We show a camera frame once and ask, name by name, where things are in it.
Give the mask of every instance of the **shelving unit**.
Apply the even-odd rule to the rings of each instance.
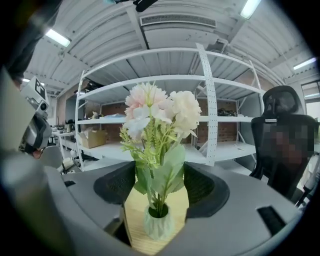
[[[247,70],[252,70],[254,81],[252,84],[243,84],[234,81]],[[104,85],[101,88],[80,94],[84,79]],[[84,70],[81,75],[76,99],[75,124],[123,124],[125,117],[100,118],[78,121],[78,110],[87,102],[103,105],[123,103],[129,95],[129,90],[137,83],[153,83],[165,90],[167,94],[173,91],[191,91],[198,99],[206,99],[207,115],[200,117],[200,122],[207,123],[207,142],[197,150],[197,140],[192,144],[185,144],[186,161],[213,166],[215,162],[232,160],[235,158],[255,154],[255,146],[246,144],[239,132],[239,122],[251,122],[247,116],[218,116],[217,100],[236,103],[236,112],[245,102],[247,96],[258,94],[261,112],[263,111],[262,93],[259,79],[251,61],[239,59],[205,51],[201,44],[196,48],[161,48],[135,52],[108,61],[91,70]],[[237,123],[237,140],[217,142],[218,122]],[[106,157],[122,161],[132,161],[129,152],[122,152],[121,144],[108,143],[94,148],[85,148],[79,144],[80,162],[83,166],[80,151],[88,152],[99,158]]]

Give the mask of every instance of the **white vase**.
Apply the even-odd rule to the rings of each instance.
[[[143,228],[146,234],[153,240],[164,240],[171,235],[175,229],[175,222],[168,206],[168,213],[162,218],[152,217],[149,206],[144,210]]]

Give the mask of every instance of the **cardboard box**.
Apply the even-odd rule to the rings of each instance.
[[[89,131],[88,138],[82,133],[79,133],[81,145],[87,149],[95,148],[106,144],[107,133],[105,130]]]

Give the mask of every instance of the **desk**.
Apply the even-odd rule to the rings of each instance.
[[[124,203],[126,222],[129,229],[132,248],[147,255],[155,255],[162,250],[184,227],[187,209],[189,207],[188,194],[185,187],[168,195],[166,201],[171,208],[174,219],[174,232],[166,240],[155,241],[145,233],[144,211],[149,205],[147,195],[142,195],[132,188]]]
[[[58,137],[61,154],[62,154],[63,159],[65,159],[66,156],[65,156],[65,152],[64,152],[64,147],[63,147],[63,145],[62,145],[62,138],[63,138],[63,137],[68,137],[68,136],[74,136],[74,135],[75,135],[75,132],[73,131],[73,132],[59,133],[58,131],[53,131],[53,132],[52,132],[52,135]]]

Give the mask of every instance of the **chair headrest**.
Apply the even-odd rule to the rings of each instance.
[[[287,85],[268,90],[263,95],[263,116],[276,117],[279,114],[303,115],[304,110],[296,91]]]

